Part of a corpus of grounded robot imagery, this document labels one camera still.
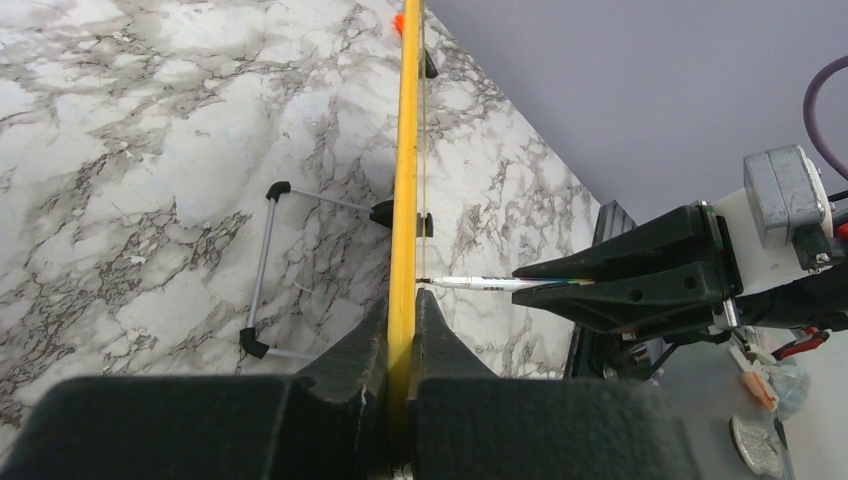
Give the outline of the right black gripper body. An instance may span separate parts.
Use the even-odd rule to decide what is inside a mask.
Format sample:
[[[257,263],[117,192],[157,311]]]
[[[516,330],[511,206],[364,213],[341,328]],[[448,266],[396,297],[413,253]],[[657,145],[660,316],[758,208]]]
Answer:
[[[709,205],[724,266],[736,268],[742,281],[742,292],[729,298],[738,326],[835,328],[835,222],[829,201],[828,207],[832,234],[804,227],[789,245],[766,249],[745,188]]]

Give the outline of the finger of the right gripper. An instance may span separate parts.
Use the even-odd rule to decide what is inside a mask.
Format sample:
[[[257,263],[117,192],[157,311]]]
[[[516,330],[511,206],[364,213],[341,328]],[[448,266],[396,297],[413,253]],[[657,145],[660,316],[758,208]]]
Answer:
[[[678,254],[697,254],[716,245],[715,222],[704,207],[684,205],[578,253],[522,266],[526,278],[612,280],[640,272],[650,263],[678,266]]]
[[[715,307],[741,292],[736,268],[696,261],[587,285],[559,283],[523,289],[512,294],[512,302],[599,333],[669,335],[712,325]]]

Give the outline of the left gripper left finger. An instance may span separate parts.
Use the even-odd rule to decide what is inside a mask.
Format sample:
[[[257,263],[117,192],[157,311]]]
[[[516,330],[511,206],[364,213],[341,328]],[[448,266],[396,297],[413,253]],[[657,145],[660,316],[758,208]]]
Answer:
[[[366,479],[380,473],[388,305],[292,375],[78,377],[36,405],[5,479]]]

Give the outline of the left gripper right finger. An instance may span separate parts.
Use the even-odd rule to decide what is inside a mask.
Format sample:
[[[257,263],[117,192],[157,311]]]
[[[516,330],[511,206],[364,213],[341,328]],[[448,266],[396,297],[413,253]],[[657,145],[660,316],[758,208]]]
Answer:
[[[416,296],[410,447],[417,479],[697,479],[682,421],[632,381],[501,378]]]

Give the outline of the white whiteboard marker pen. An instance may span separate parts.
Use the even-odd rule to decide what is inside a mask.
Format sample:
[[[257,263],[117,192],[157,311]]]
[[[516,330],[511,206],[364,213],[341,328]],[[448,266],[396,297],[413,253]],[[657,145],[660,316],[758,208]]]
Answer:
[[[563,279],[563,278],[520,278],[520,277],[490,277],[490,276],[444,276],[419,278],[419,284],[433,285],[447,289],[462,289],[473,291],[503,291],[514,292],[522,289],[535,288],[551,284],[589,285],[592,280]]]

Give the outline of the yellow framed whiteboard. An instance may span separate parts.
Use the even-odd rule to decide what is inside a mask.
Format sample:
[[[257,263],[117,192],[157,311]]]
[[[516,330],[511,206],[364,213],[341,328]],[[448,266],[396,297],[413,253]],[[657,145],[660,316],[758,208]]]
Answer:
[[[423,1],[403,3],[396,173],[388,305],[387,420],[390,472],[411,479],[408,394],[416,329],[419,76],[423,70]]]

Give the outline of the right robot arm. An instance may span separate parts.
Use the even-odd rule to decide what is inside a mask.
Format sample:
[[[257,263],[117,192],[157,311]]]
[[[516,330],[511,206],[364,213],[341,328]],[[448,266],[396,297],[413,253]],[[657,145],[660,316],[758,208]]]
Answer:
[[[639,340],[705,329],[726,300],[744,325],[846,329],[845,262],[754,292],[741,267],[752,256],[731,232],[726,217],[681,206],[578,253],[514,270],[540,284],[518,290],[512,301]]]

